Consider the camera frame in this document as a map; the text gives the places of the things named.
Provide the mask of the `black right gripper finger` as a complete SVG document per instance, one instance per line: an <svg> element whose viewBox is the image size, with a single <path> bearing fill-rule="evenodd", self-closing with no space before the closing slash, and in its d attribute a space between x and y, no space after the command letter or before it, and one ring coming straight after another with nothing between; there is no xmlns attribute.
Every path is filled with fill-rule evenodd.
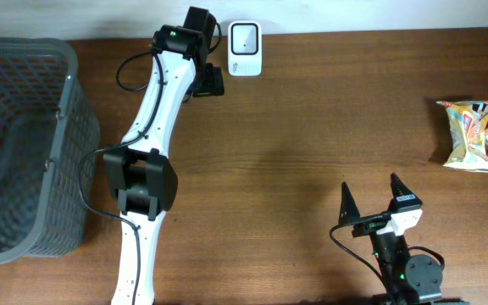
<svg viewBox="0 0 488 305"><path fill-rule="evenodd" d="M406 202L416 199L414 193L406 187L396 173L391 173L390 179L391 193L395 202Z"/></svg>
<svg viewBox="0 0 488 305"><path fill-rule="evenodd" d="M360 218L360 213L346 182L341 183L341 207L339 224L347 224Z"/></svg>

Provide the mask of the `yellow snack bag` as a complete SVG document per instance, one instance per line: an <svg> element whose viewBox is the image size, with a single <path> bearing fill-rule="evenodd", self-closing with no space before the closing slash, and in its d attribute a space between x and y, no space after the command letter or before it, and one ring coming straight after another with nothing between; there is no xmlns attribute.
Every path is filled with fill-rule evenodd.
<svg viewBox="0 0 488 305"><path fill-rule="evenodd" d="M437 101L446 110L452 152L443 164L449 169L488 173L485 128L488 101Z"/></svg>

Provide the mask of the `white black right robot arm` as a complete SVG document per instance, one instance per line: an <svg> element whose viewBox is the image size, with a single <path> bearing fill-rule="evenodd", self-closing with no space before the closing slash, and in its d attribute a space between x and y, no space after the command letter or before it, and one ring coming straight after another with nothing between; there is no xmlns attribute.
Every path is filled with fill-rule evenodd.
<svg viewBox="0 0 488 305"><path fill-rule="evenodd" d="M374 297L376 304L432 304L441 300L444 258L426 247L412 255L404 233L415 227L423 210L422 200L400 178L390 175L392 199L387 210L362 216L347 183L341 184L338 224L330 229L330 239L343 251L363 263L379 278L385 294ZM367 236L378 268L342 245L336 230L350 227L354 238Z"/></svg>

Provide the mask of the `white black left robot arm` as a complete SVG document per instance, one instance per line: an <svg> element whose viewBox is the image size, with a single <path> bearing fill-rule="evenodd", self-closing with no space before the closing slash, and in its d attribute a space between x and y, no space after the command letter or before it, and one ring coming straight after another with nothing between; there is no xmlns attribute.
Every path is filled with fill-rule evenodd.
<svg viewBox="0 0 488 305"><path fill-rule="evenodd" d="M222 96L219 67L207 61L220 24L205 8L189 8L182 26L164 25L152 38L152 73L134 122L119 147L103 154L122 223L119 276L113 304L153 304L158 236L171 209L178 178L169 143L187 97Z"/></svg>

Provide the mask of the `white barcode scanner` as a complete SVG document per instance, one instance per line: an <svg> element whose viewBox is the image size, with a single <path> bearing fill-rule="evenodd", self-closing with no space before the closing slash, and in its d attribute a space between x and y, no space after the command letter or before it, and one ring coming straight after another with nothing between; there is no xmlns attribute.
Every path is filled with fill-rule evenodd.
<svg viewBox="0 0 488 305"><path fill-rule="evenodd" d="M262 27L257 21L237 20L228 26L228 71L232 76L259 76L263 63Z"/></svg>

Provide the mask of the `grey plastic mesh basket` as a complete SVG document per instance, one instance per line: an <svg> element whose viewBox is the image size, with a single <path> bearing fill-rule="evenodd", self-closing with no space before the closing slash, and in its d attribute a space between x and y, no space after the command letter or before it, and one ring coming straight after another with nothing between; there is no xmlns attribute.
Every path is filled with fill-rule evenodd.
<svg viewBox="0 0 488 305"><path fill-rule="evenodd" d="M0 264L84 240L100 126L77 74L66 42L0 38Z"/></svg>

